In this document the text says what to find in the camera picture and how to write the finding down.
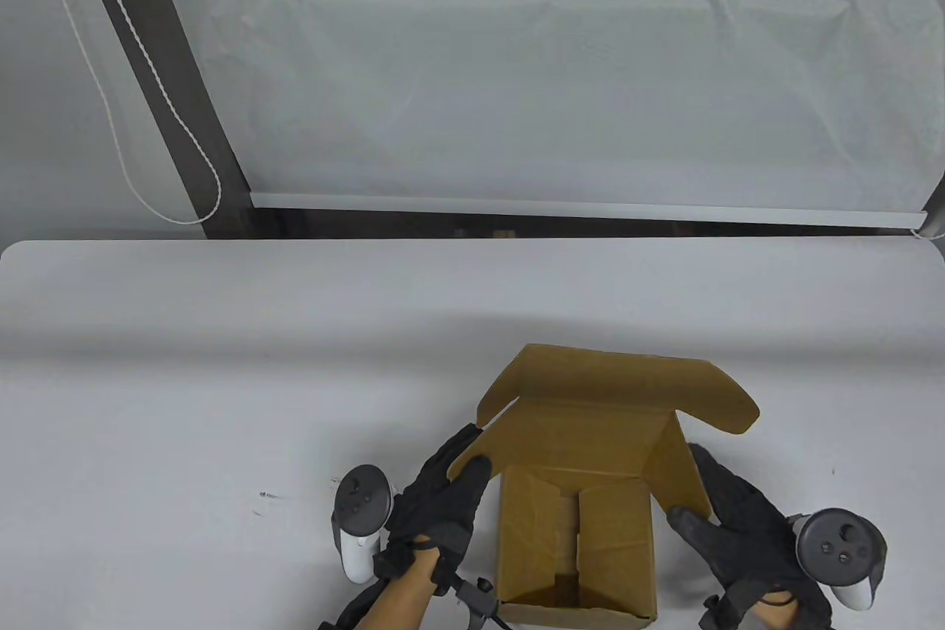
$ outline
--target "open cardboard box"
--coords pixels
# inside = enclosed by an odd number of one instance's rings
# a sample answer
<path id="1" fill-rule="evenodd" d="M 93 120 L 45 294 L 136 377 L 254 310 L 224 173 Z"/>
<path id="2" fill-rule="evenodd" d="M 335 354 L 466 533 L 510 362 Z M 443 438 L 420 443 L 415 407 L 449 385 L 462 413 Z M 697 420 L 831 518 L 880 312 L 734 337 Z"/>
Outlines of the open cardboard box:
<path id="1" fill-rule="evenodd" d="M 650 495 L 712 508 L 676 411 L 742 434 L 752 398 L 708 361 L 529 344 L 453 465 L 503 474 L 496 592 L 509 623 L 637 630 L 657 616 Z"/>

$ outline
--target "cable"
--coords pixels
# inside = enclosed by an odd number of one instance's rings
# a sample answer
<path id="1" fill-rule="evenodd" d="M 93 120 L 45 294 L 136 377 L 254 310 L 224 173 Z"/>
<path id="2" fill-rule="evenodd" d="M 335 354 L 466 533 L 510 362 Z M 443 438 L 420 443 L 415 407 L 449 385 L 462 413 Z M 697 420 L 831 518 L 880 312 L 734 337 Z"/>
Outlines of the cable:
<path id="1" fill-rule="evenodd" d="M 80 48 L 82 52 L 82 58 L 85 59 L 85 66 L 88 66 L 89 73 L 92 74 L 92 80 L 95 81 L 95 87 L 98 89 L 98 95 L 102 97 L 102 104 L 105 106 L 105 117 L 108 119 L 109 130 L 111 130 L 111 140 L 115 146 L 115 154 L 118 155 L 118 162 L 121 164 L 122 175 L 125 177 L 125 182 L 128 184 L 129 190 L 131 190 L 131 193 L 135 195 L 135 198 L 141 202 L 141 204 L 144 205 L 148 211 L 150 211 L 156 217 L 164 219 L 166 222 L 170 222 L 170 224 L 176 224 L 180 226 L 203 224 L 203 222 L 207 221 L 207 219 L 212 217 L 213 214 L 216 214 L 217 209 L 220 208 L 220 202 L 223 199 L 223 184 L 220 182 L 220 175 L 217 174 L 216 168 L 213 167 L 213 162 L 211 162 L 210 158 L 207 157 L 207 154 L 203 150 L 202 145 L 200 145 L 196 137 L 193 136 L 191 129 L 180 117 L 180 114 L 176 112 L 174 103 L 172 103 L 170 96 L 168 96 L 168 91 L 165 89 L 165 84 L 162 82 L 161 77 L 158 76 L 158 69 L 155 69 L 154 62 L 151 60 L 151 54 L 148 54 L 148 50 L 145 49 L 144 42 L 141 42 L 141 37 L 138 36 L 137 30 L 134 28 L 134 24 L 131 22 L 131 16 L 128 16 L 128 10 L 125 9 L 125 3 L 122 2 L 122 0 L 115 0 L 118 3 L 118 8 L 121 9 L 122 16 L 125 18 L 125 23 L 128 25 L 128 29 L 131 30 L 131 35 L 134 37 L 134 41 L 137 43 L 138 49 L 141 49 L 142 55 L 144 55 L 146 62 L 148 62 L 148 67 L 151 69 L 151 75 L 154 76 L 154 80 L 158 84 L 158 90 L 161 91 L 161 96 L 165 98 L 165 103 L 168 104 L 168 108 L 170 109 L 172 116 L 174 116 L 174 119 L 178 121 L 179 126 L 182 127 L 183 131 L 187 134 L 187 137 L 190 138 L 191 142 L 193 143 L 193 147 L 196 147 L 196 150 L 200 153 L 200 157 L 203 157 L 203 161 L 207 163 L 207 167 L 210 168 L 210 172 L 213 174 L 213 180 L 216 181 L 216 202 L 213 204 L 213 209 L 210 209 L 209 214 L 206 216 L 200 217 L 199 219 L 193 219 L 193 221 L 183 222 L 161 214 L 161 212 L 159 212 L 156 208 L 151 207 L 151 205 L 148 204 L 148 201 L 146 201 L 145 198 L 142 197 L 138 190 L 136 190 L 134 187 L 131 177 L 128 176 L 128 166 L 125 164 L 125 154 L 122 153 L 121 143 L 119 143 L 118 140 L 118 133 L 115 129 L 114 116 L 111 114 L 111 104 L 109 103 L 108 96 L 106 96 L 105 89 L 102 87 L 102 83 L 98 79 L 98 74 L 95 72 L 94 66 L 92 66 L 92 59 L 89 58 L 89 52 L 85 48 L 85 42 L 82 40 L 82 35 L 80 32 L 78 32 L 78 26 L 75 24 L 72 8 L 69 6 L 69 2 L 67 0 L 61 1 L 62 7 L 65 9 L 66 16 L 69 19 L 69 25 L 72 27 L 72 32 L 75 35 L 75 40 L 78 42 L 78 48 Z"/>
<path id="2" fill-rule="evenodd" d="M 501 619 L 499 616 L 497 616 L 497 615 L 493 615 L 493 616 L 492 616 L 492 622 L 495 623 L 497 626 L 501 627 L 502 630 L 512 630 L 512 628 L 509 627 L 509 626 L 506 624 L 506 621 L 505 621 L 505 620 L 502 620 L 502 619 Z"/>
<path id="3" fill-rule="evenodd" d="M 912 234 L 917 239 L 922 239 L 922 241 L 926 241 L 926 242 L 936 242 L 939 239 L 945 239 L 945 232 L 938 234 L 936 236 L 922 236 L 921 234 L 919 234 L 918 231 L 915 231 L 915 229 L 909 229 L 909 233 Z"/>

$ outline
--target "hand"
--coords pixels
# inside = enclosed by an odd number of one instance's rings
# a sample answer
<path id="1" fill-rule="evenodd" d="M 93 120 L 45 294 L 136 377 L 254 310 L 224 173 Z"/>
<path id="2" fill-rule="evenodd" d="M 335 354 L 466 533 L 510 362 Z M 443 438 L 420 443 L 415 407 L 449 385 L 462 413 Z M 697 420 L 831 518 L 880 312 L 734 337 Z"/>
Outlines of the hand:
<path id="1" fill-rule="evenodd" d="M 784 515 L 705 448 L 690 445 L 690 450 L 721 526 L 685 507 L 669 511 L 669 525 L 706 560 L 726 590 L 740 581 L 756 583 L 762 593 L 789 590 L 800 604 L 799 627 L 829 628 L 830 602 L 797 563 L 794 532 Z"/>
<path id="2" fill-rule="evenodd" d="M 415 549 L 439 550 L 433 580 L 442 592 L 455 575 L 473 536 L 473 519 L 492 478 L 492 462 L 479 456 L 466 463 L 455 481 L 447 470 L 482 434 L 470 423 L 423 464 L 416 481 L 394 498 L 385 528 L 388 548 L 374 557 L 378 576 L 399 577 L 413 563 Z"/>

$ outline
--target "white vr controller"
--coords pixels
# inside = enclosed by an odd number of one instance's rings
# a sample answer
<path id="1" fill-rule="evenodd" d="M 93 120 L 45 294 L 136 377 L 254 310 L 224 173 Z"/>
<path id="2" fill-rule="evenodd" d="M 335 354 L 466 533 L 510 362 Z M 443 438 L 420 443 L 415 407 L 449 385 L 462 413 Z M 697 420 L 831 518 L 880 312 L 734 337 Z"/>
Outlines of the white vr controller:
<path id="1" fill-rule="evenodd" d="M 374 555 L 381 550 L 381 529 L 391 516 L 393 499 L 387 476 L 375 465 L 358 465 L 334 493 L 334 548 L 352 583 L 374 578 Z"/>
<path id="2" fill-rule="evenodd" d="M 887 543 L 872 522 L 845 509 L 790 516 L 797 562 L 807 576 L 830 586 L 851 610 L 870 610 L 883 580 Z"/>
<path id="3" fill-rule="evenodd" d="M 374 578 L 374 555 L 393 507 L 394 489 L 375 465 L 348 472 L 334 495 L 331 531 L 345 576 L 352 583 Z M 788 518 L 797 538 L 797 562 L 817 583 L 830 586 L 840 603 L 868 610 L 883 580 L 887 543 L 867 519 L 845 509 L 823 509 Z"/>

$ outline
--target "white curtain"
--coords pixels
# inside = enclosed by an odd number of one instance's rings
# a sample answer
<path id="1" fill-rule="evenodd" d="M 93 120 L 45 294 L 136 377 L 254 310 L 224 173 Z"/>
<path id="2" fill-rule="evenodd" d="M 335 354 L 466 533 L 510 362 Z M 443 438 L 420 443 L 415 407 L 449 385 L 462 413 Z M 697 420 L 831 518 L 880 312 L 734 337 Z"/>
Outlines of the white curtain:
<path id="1" fill-rule="evenodd" d="M 257 192 L 918 212 L 945 0 L 175 0 Z"/>

